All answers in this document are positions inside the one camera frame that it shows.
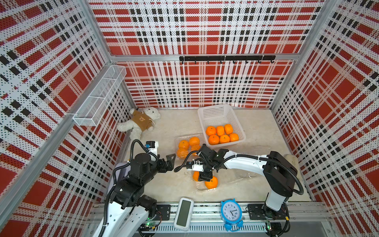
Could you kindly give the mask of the orange four container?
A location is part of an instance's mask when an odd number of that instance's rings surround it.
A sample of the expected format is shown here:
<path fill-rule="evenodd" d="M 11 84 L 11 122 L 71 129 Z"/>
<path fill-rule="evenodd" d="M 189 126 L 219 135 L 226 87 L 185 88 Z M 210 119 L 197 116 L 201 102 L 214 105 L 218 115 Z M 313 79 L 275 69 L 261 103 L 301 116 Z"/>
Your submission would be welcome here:
<path fill-rule="evenodd" d="M 229 138 L 230 138 L 230 142 L 236 142 L 236 141 L 239 141 L 239 135 L 236 134 L 236 133 L 231 133 L 229 135 Z"/>

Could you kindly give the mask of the orange one container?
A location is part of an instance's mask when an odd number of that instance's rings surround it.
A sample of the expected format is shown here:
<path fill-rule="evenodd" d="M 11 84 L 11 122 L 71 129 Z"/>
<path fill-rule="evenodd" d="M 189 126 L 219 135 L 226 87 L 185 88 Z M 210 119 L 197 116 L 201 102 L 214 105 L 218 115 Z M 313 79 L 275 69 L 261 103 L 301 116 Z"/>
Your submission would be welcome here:
<path fill-rule="evenodd" d="M 206 135 L 207 136 L 212 136 L 212 135 L 216 135 L 217 134 L 217 129 L 213 126 L 209 126 L 207 127 L 206 129 Z"/>

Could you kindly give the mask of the orange three container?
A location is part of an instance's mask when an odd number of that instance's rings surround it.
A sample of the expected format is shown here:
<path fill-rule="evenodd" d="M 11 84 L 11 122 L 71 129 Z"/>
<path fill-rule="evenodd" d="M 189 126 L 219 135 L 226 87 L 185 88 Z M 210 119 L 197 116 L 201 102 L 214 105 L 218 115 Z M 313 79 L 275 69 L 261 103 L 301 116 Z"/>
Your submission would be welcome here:
<path fill-rule="evenodd" d="M 228 135 L 226 135 L 226 134 L 221 135 L 221 136 L 219 137 L 219 143 L 220 143 L 220 144 L 229 143 L 230 141 L 231 141 L 230 137 L 229 137 Z"/>

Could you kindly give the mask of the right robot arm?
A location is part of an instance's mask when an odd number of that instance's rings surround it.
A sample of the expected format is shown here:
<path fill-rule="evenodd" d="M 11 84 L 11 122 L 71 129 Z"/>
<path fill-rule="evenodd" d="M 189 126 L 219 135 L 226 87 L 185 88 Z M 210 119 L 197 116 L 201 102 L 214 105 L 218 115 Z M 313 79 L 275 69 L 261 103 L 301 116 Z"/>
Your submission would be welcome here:
<path fill-rule="evenodd" d="M 294 193 L 304 194 L 297 169 L 275 151 L 261 156 L 236 153 L 228 149 L 216 152 L 204 144 L 198 151 L 189 152 L 174 171 L 178 172 L 182 168 L 198 171 L 199 181 L 211 181 L 213 172 L 220 169 L 244 170 L 265 177 L 270 191 L 261 213 L 268 220 L 277 219 L 282 206 Z"/>

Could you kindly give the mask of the clear clamshell container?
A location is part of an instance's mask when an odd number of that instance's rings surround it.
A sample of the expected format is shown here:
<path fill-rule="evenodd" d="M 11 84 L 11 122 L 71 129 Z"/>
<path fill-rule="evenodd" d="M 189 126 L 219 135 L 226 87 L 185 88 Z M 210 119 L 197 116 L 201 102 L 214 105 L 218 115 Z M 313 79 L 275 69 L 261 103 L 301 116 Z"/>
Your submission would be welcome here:
<path fill-rule="evenodd" d="M 234 171 L 231 171 L 229 173 L 229 172 L 227 172 L 224 169 L 221 170 L 221 171 L 219 171 L 218 173 L 216 173 L 214 171 L 213 172 L 213 177 L 214 176 L 218 178 L 218 187 L 217 188 L 225 187 L 228 184 L 237 182 L 237 181 L 239 181 L 241 179 L 240 177 L 237 176 L 237 174 Z M 200 181 L 200 180 L 198 182 L 195 182 L 196 189 L 199 190 L 199 191 L 208 191 L 208 189 L 206 188 L 204 182 L 205 181 Z"/>
<path fill-rule="evenodd" d="M 264 166 L 267 161 L 267 154 L 259 152 L 255 147 L 253 149 L 220 149 L 216 156 L 218 165 L 214 166 L 215 170 L 230 170 L 236 179 L 254 178 L 264 176 Z"/>
<path fill-rule="evenodd" d="M 203 136 L 202 136 L 201 134 L 192 134 L 192 135 L 185 135 L 185 136 L 177 137 L 177 138 L 174 140 L 174 142 L 175 142 L 176 153 L 177 153 L 177 150 L 178 150 L 178 144 L 179 144 L 179 142 L 180 142 L 181 140 L 187 140 L 187 141 L 189 141 L 189 139 L 192 138 L 192 137 L 198 137 L 198 138 L 200 139 L 200 146 L 201 146 L 203 143 L 205 143 L 204 138 L 203 138 Z"/>

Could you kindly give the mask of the white plastic basket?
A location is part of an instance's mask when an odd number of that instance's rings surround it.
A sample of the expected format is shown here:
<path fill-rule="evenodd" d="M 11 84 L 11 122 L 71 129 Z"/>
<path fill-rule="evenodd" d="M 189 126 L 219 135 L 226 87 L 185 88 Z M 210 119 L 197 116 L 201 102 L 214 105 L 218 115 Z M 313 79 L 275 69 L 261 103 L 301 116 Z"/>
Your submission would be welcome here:
<path fill-rule="evenodd" d="M 221 104 L 215 106 L 207 106 L 198 109 L 198 117 L 200 120 L 202 132 L 205 138 L 207 146 L 213 149 L 218 149 L 230 145 L 236 145 L 242 143 L 246 140 L 246 134 L 242 128 L 233 108 L 228 104 Z M 230 124 L 233 131 L 232 133 L 238 135 L 237 141 L 231 141 L 229 143 L 214 144 L 212 145 L 209 141 L 209 135 L 207 134 L 207 128 L 212 126 L 217 129 L 219 126 Z"/>

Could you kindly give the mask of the orange front container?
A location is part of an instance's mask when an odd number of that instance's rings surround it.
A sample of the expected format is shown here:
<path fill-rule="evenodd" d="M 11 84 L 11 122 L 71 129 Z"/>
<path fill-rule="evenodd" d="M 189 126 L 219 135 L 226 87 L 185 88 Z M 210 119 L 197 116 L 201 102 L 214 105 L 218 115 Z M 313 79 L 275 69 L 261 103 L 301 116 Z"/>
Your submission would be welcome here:
<path fill-rule="evenodd" d="M 218 178 L 214 176 L 210 181 L 205 181 L 204 184 L 208 190 L 215 189 L 218 187 Z"/>
<path fill-rule="evenodd" d="M 227 135 L 232 134 L 234 132 L 233 126 L 231 124 L 225 124 L 224 131 Z"/>
<path fill-rule="evenodd" d="M 198 182 L 199 181 L 199 175 L 200 175 L 200 173 L 199 173 L 199 171 L 195 171 L 194 173 L 193 173 L 193 179 L 194 179 L 194 181 L 195 182 Z"/>
<path fill-rule="evenodd" d="M 223 126 L 217 126 L 216 127 L 216 133 L 218 136 L 225 135 L 225 128 Z"/>

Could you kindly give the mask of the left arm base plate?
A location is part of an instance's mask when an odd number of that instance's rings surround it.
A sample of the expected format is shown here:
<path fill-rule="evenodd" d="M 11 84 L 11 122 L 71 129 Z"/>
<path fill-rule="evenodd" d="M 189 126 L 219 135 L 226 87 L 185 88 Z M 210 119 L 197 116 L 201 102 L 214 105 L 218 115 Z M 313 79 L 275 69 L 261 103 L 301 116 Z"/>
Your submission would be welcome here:
<path fill-rule="evenodd" d="M 158 204 L 156 210 L 156 216 L 154 220 L 168 221 L 170 219 L 171 205 L 170 204 Z"/>

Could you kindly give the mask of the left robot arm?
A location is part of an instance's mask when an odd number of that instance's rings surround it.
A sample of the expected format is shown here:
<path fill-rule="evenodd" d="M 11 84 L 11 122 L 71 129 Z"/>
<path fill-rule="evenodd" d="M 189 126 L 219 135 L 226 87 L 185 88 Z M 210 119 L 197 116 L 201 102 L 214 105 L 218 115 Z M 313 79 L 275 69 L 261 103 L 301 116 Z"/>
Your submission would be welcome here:
<path fill-rule="evenodd" d="M 145 195 L 145 185 L 157 173 L 166 173 L 174 168 L 175 154 L 165 159 L 158 154 L 159 143 L 140 140 L 142 153 L 134 155 L 127 162 L 118 164 L 112 173 L 112 186 L 104 201 L 103 218 L 93 233 L 94 237 L 132 237 L 136 232 L 147 232 L 152 237 L 163 220 L 170 217 L 168 204 L 158 205 L 156 199 Z"/>

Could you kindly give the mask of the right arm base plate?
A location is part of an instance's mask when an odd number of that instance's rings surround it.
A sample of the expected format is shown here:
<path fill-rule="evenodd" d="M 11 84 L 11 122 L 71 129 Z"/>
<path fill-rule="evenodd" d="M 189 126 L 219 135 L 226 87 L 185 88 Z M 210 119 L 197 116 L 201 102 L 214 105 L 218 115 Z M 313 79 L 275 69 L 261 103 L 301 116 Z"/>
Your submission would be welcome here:
<path fill-rule="evenodd" d="M 274 211 L 264 204 L 249 204 L 246 207 L 251 220 L 286 220 L 289 218 L 288 207 L 284 202 L 279 211 Z"/>

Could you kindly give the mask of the orange two container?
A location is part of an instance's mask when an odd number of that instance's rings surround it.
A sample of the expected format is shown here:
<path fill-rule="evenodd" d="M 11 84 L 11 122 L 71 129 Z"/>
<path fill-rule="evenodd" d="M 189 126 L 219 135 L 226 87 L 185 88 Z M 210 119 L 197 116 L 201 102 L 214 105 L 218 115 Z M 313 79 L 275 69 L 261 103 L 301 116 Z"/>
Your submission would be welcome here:
<path fill-rule="evenodd" d="M 210 145 L 218 145 L 220 143 L 220 137 L 216 134 L 210 135 L 208 138 L 208 143 Z"/>

